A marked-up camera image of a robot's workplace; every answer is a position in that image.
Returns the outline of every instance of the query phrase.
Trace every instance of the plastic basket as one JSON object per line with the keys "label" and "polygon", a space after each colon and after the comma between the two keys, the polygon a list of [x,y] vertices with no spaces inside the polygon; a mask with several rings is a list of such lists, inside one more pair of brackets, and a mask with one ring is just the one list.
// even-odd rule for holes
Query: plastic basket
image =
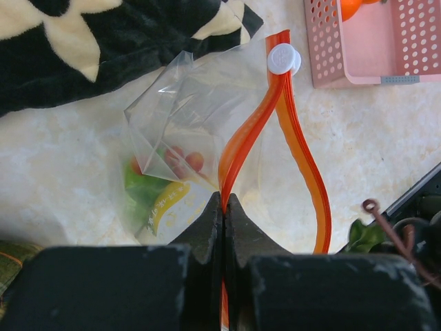
{"label": "plastic basket", "polygon": [[315,88],[441,80],[441,0],[362,5],[342,22],[340,0],[305,0]]}

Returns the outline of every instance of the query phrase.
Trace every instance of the plastic bag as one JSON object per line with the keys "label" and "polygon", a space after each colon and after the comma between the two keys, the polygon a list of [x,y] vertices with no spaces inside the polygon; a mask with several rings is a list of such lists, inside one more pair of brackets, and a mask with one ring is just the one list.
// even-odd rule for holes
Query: plastic bag
{"label": "plastic bag", "polygon": [[[199,66],[183,53],[125,111],[135,156],[126,167],[126,219],[141,243],[176,238],[220,190],[224,208],[230,192],[236,193],[248,216],[292,250],[282,238],[291,224],[302,222],[292,215],[305,203],[289,199],[290,190],[297,190],[312,200],[317,215],[316,224],[308,220],[301,227],[299,238],[309,242],[308,251],[327,252],[329,202],[297,120],[291,75],[267,72],[269,51],[279,43],[289,43],[288,31]],[[280,126],[274,125],[274,109]],[[296,185],[305,179],[307,187],[284,188],[284,199],[274,199],[292,179]]]}

